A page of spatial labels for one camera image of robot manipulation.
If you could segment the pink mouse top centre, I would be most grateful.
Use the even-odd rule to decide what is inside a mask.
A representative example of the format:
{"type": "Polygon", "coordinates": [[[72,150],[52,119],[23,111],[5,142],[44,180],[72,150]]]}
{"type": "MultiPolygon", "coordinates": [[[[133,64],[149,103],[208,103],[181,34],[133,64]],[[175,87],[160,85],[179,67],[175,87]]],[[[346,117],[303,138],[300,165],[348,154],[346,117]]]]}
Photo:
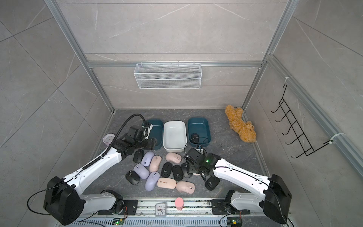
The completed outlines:
{"type": "Polygon", "coordinates": [[[165,156],[165,159],[168,162],[172,162],[174,164],[179,164],[182,161],[181,155],[179,155],[177,153],[172,153],[172,152],[167,153],[165,156]]]}

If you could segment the pink mouse upright left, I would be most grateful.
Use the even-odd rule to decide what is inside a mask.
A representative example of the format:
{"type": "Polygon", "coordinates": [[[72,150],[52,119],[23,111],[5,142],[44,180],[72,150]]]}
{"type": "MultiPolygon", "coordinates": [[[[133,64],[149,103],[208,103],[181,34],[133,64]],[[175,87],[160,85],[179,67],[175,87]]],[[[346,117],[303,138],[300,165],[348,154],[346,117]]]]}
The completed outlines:
{"type": "Polygon", "coordinates": [[[149,171],[157,172],[159,170],[161,161],[162,161],[162,157],[155,155],[150,162],[149,171]]]}

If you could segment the purple mouse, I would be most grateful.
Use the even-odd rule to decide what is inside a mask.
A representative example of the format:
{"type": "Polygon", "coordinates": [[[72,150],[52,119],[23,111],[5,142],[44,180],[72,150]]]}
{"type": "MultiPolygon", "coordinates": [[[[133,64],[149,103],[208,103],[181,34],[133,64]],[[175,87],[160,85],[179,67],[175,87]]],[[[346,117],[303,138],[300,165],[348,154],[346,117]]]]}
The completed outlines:
{"type": "Polygon", "coordinates": [[[150,175],[149,170],[143,166],[141,163],[137,164],[134,168],[133,171],[139,175],[139,177],[143,180],[147,179],[150,175]]]}
{"type": "Polygon", "coordinates": [[[152,158],[154,157],[155,153],[153,151],[148,151],[145,153],[142,161],[141,161],[141,164],[143,166],[146,166],[148,167],[152,161],[152,158]]]}
{"type": "Polygon", "coordinates": [[[147,191],[152,191],[155,188],[159,178],[160,174],[158,172],[151,172],[146,180],[145,189],[147,191]]]}

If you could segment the purple mouse bottom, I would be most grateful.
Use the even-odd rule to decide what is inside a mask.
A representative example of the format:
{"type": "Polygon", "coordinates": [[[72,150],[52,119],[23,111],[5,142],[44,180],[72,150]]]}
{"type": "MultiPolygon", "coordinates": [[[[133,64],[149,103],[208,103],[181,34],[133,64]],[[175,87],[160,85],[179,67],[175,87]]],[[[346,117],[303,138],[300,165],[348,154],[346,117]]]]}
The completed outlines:
{"type": "Polygon", "coordinates": [[[145,189],[147,191],[152,191],[155,188],[159,178],[160,174],[158,172],[151,172],[146,180],[145,189]]]}

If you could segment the brown teddy bear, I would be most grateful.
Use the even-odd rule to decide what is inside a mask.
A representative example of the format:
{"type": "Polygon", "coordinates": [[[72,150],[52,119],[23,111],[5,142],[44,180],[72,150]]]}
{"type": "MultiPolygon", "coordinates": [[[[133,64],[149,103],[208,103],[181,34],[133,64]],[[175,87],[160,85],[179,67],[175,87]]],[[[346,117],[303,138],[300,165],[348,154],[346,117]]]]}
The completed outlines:
{"type": "Polygon", "coordinates": [[[255,142],[257,135],[254,130],[252,122],[244,122],[242,119],[244,111],[240,107],[233,107],[228,105],[225,108],[225,114],[229,120],[230,128],[236,132],[243,142],[251,143],[255,142]]]}

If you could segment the right teal storage box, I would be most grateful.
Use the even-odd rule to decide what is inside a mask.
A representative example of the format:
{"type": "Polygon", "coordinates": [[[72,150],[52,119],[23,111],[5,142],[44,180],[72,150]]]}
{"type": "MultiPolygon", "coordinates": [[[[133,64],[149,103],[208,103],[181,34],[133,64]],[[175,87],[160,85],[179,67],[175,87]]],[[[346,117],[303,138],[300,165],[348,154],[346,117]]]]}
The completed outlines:
{"type": "Polygon", "coordinates": [[[201,145],[207,147],[211,142],[211,133],[209,128],[209,122],[204,117],[192,117],[188,120],[188,140],[191,146],[201,145]],[[199,143],[192,144],[190,142],[191,135],[197,133],[199,135],[199,143]]]}

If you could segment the pink mouse bottom left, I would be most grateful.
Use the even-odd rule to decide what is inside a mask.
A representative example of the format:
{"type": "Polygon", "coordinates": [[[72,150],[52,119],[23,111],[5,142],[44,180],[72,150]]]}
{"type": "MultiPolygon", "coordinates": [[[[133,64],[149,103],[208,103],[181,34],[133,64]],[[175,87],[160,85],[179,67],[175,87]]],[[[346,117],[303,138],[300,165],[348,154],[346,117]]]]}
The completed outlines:
{"type": "Polygon", "coordinates": [[[157,186],[159,188],[166,188],[166,189],[175,189],[176,188],[176,181],[171,178],[159,178],[157,182],[157,186]]]}

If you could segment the purple mouse top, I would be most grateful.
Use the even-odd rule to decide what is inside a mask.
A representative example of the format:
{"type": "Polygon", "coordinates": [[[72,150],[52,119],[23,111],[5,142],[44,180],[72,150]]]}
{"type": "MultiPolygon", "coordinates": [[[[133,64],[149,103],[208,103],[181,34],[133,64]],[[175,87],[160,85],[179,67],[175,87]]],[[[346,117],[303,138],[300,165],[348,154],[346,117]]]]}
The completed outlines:
{"type": "Polygon", "coordinates": [[[152,158],[154,157],[155,153],[153,151],[148,151],[145,153],[142,161],[141,161],[141,164],[143,166],[146,166],[148,167],[152,161],[152,158]]]}

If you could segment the purple mouse middle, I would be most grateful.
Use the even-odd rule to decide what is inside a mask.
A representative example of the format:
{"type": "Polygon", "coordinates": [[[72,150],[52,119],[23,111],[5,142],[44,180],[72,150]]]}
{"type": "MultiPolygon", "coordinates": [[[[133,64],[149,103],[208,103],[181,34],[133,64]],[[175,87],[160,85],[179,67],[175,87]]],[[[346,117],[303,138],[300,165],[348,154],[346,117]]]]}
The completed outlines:
{"type": "Polygon", "coordinates": [[[139,177],[143,180],[147,179],[150,175],[149,170],[143,166],[141,163],[137,164],[134,168],[133,171],[139,175],[139,177]]]}

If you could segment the small white desk clock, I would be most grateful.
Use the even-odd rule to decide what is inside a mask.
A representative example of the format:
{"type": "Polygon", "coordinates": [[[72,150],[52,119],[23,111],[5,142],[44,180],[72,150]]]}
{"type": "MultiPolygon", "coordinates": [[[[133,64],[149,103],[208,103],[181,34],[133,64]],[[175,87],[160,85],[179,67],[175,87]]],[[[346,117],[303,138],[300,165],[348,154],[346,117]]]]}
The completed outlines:
{"type": "Polygon", "coordinates": [[[167,216],[166,210],[167,210],[166,202],[157,203],[155,205],[155,216],[156,217],[166,217],[167,216]]]}

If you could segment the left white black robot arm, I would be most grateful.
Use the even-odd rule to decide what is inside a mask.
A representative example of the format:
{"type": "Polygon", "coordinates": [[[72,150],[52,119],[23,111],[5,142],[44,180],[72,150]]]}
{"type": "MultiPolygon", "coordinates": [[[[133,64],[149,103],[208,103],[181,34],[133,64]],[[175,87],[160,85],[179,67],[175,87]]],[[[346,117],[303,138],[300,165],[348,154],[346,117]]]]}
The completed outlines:
{"type": "Polygon", "coordinates": [[[44,210],[62,225],[69,225],[79,216],[97,211],[119,214],[124,209],[124,203],[123,197],[117,192],[103,190],[99,194],[84,194],[84,191],[135,150],[153,148],[156,139],[150,137],[152,129],[150,122],[144,122],[140,127],[133,126],[128,133],[114,138],[104,152],[82,168],[63,178],[52,178],[47,185],[44,210]]]}

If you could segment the teal storage box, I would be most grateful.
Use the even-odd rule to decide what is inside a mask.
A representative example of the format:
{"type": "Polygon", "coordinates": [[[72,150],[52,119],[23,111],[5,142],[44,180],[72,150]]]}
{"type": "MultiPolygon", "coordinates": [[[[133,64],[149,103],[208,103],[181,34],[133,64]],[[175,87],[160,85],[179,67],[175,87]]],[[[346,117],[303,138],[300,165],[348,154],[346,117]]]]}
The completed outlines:
{"type": "Polygon", "coordinates": [[[158,150],[163,146],[164,124],[160,119],[148,119],[148,122],[153,125],[153,129],[151,130],[149,137],[156,139],[154,150],[158,150]]]}
{"type": "Polygon", "coordinates": [[[209,128],[209,122],[204,117],[192,117],[188,120],[188,140],[191,146],[201,145],[207,147],[211,142],[211,133],[209,128]],[[192,144],[190,142],[191,135],[197,133],[199,135],[199,143],[192,144]]]}

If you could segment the pink mouse bottom right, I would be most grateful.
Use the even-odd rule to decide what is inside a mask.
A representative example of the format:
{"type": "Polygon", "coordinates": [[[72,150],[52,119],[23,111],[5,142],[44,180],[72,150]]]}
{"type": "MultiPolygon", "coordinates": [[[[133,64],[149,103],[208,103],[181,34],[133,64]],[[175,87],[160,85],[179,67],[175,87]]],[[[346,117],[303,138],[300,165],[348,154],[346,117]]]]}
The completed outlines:
{"type": "Polygon", "coordinates": [[[195,192],[195,185],[186,181],[179,181],[176,184],[176,190],[181,193],[193,194],[195,192]]]}

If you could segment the black mouse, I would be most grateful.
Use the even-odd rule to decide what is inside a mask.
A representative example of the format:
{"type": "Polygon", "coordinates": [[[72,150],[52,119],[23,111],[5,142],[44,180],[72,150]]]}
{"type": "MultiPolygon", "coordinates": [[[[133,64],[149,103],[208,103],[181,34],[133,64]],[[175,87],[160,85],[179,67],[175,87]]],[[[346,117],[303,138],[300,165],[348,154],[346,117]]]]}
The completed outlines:
{"type": "Polygon", "coordinates": [[[192,144],[198,144],[199,143],[199,135],[197,133],[193,133],[191,135],[191,139],[190,139],[190,142],[192,144]]]}
{"type": "Polygon", "coordinates": [[[133,170],[128,171],[125,178],[132,185],[137,185],[140,182],[140,176],[133,170]]]}
{"type": "Polygon", "coordinates": [[[218,177],[215,176],[210,176],[206,181],[205,181],[205,187],[209,190],[209,191],[213,191],[218,184],[220,183],[220,179],[218,177]]]}
{"type": "Polygon", "coordinates": [[[138,149],[135,151],[134,156],[133,156],[133,162],[138,164],[141,163],[144,157],[144,150],[143,149],[138,149]]]}
{"type": "Polygon", "coordinates": [[[185,178],[190,178],[193,176],[193,174],[190,172],[190,164],[189,163],[183,163],[181,164],[181,170],[185,178]]]}
{"type": "Polygon", "coordinates": [[[173,172],[173,177],[174,177],[174,180],[176,181],[181,181],[183,180],[183,171],[182,171],[182,168],[180,165],[174,165],[172,167],[172,172],[173,172]]]}
{"type": "Polygon", "coordinates": [[[172,168],[173,168],[173,164],[170,162],[166,162],[161,170],[161,177],[162,178],[168,178],[171,175],[172,172],[172,168]]]}

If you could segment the white storage box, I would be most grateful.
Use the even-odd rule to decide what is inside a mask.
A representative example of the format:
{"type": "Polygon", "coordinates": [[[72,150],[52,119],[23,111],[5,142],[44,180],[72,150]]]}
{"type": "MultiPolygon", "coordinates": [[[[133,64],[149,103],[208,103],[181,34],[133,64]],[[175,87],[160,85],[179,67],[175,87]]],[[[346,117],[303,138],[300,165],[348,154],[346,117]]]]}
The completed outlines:
{"type": "Polygon", "coordinates": [[[183,121],[169,121],[163,127],[163,147],[169,153],[184,151],[187,144],[186,125],[183,121]]]}

